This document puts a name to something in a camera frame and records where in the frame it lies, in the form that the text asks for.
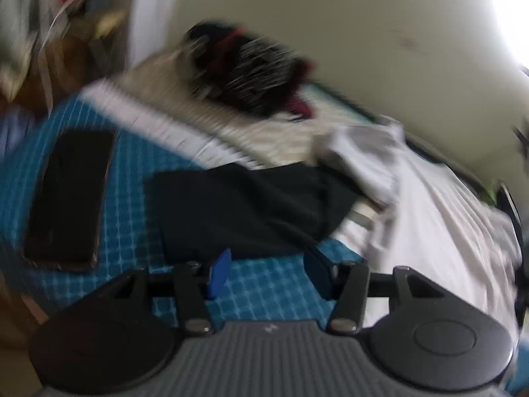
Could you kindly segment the white t-shirt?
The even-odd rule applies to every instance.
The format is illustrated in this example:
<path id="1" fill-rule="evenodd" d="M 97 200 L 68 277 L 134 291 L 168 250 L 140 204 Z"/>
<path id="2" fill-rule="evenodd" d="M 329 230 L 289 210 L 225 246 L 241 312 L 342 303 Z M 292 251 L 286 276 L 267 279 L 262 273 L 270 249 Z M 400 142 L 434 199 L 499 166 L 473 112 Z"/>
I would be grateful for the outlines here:
<path id="1" fill-rule="evenodd" d="M 314 155 L 380 207 L 361 251 L 373 271 L 409 266 L 518 338 L 515 270 L 522 252 L 505 212 L 480 200 L 447 165 L 410 149 L 391 118 L 338 126 L 316 140 Z"/>

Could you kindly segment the blue patterned blanket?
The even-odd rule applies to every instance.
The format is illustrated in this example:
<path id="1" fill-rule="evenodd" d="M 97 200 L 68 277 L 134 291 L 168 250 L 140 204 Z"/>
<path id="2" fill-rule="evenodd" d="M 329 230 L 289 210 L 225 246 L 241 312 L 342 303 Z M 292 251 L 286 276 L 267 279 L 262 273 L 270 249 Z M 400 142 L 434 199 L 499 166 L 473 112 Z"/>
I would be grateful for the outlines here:
<path id="1" fill-rule="evenodd" d="M 174 143 L 152 140 L 142 130 L 142 122 L 153 112 L 129 98 L 121 104 L 123 111 L 107 111 L 92 98 L 71 98 L 34 128 L 1 165 L 1 272 L 10 288 L 32 297 L 47 314 L 66 308 L 128 269 L 166 271 L 150 204 L 148 182 L 153 174 L 230 162 L 263 166 L 244 150 L 166 116 L 154 118 L 174 136 Z M 39 171 L 55 140 L 68 128 L 117 133 L 102 205 L 98 263 L 86 273 L 28 268 L 20 255 Z M 237 261 L 222 294 L 208 303 L 217 324 L 237 319 L 324 322 L 332 307 L 317 293 L 298 254 Z"/>

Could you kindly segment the black folded garment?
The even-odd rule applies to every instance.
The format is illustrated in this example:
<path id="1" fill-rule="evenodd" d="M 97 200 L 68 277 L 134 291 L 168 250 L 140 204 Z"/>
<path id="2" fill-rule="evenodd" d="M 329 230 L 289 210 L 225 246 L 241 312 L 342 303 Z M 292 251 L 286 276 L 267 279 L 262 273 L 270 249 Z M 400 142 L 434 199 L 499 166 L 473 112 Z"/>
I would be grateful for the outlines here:
<path id="1" fill-rule="evenodd" d="M 363 196 L 349 177 L 304 163 L 159 172 L 148 182 L 166 263 L 302 253 L 328 239 Z"/>

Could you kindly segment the black smartphone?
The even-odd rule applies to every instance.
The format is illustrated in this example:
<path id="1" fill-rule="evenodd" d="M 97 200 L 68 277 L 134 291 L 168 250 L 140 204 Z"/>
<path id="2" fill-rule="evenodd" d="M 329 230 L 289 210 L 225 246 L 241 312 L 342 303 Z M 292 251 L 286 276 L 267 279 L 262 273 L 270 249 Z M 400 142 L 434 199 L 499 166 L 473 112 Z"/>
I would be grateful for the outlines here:
<path id="1" fill-rule="evenodd" d="M 20 252 L 30 268 L 84 273 L 98 263 L 114 130 L 65 130 L 40 171 Z"/>

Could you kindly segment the white striped cloth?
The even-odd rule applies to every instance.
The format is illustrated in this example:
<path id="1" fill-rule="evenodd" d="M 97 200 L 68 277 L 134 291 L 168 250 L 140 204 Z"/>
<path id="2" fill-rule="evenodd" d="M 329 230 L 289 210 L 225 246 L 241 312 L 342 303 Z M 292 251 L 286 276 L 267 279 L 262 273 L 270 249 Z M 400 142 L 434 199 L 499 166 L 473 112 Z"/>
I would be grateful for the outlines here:
<path id="1" fill-rule="evenodd" d="M 214 134 L 175 119 L 103 80 L 84 88 L 80 98 L 120 128 L 178 155 L 202 168 L 238 163 L 249 169 L 265 168 L 259 159 L 230 145 Z"/>

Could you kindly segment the green and black object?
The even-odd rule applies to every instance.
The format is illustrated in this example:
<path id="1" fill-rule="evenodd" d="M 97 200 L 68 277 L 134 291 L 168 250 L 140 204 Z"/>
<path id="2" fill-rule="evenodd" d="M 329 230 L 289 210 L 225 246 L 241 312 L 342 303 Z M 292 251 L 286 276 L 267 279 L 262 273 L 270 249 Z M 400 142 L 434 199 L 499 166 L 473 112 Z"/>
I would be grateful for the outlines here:
<path id="1" fill-rule="evenodd" d="M 516 235 L 521 237 L 522 220 L 515 205 L 514 197 L 509 191 L 507 184 L 503 181 L 500 181 L 499 183 L 496 183 L 495 186 L 490 187 L 487 190 L 487 194 L 490 197 L 493 205 L 500 211 L 506 213 L 506 215 L 512 221 Z"/>

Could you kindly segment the beige zigzag patterned bedsheet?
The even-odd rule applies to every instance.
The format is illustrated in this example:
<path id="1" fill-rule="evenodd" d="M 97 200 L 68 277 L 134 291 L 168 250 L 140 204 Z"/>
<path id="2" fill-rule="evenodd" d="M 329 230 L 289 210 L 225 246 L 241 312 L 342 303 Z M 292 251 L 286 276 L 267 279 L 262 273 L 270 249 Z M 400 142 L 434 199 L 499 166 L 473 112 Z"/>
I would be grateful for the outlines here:
<path id="1" fill-rule="evenodd" d="M 200 101 L 180 81 L 174 54 L 148 59 L 117 76 L 115 82 L 139 101 L 213 134 L 270 166 L 310 161 L 315 138 L 336 126 L 373 122 L 371 116 L 313 83 L 300 91 L 303 101 L 314 111 L 312 119 L 295 121 L 286 113 L 262 119 Z"/>

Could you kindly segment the dark reindeer knit sweater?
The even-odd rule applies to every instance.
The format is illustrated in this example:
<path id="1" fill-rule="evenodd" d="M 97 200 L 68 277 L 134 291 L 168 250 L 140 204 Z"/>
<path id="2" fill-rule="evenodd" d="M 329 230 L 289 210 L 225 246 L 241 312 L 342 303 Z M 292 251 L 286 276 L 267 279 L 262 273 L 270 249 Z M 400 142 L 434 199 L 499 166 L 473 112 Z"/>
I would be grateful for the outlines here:
<path id="1" fill-rule="evenodd" d="M 295 50 L 224 22 L 200 22 L 184 36 L 178 68 L 189 91 L 248 116 L 279 112 L 293 120 L 314 111 L 300 97 L 312 63 Z"/>

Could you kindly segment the cluttered pile of belongings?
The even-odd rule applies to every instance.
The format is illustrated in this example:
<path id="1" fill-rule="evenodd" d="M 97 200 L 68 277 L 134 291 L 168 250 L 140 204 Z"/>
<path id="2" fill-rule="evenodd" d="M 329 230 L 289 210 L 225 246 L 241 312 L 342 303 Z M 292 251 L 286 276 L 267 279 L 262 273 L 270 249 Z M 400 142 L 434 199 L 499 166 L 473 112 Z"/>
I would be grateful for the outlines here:
<path id="1" fill-rule="evenodd" d="M 1 0 L 1 108 L 42 117 L 125 66 L 131 0 Z"/>

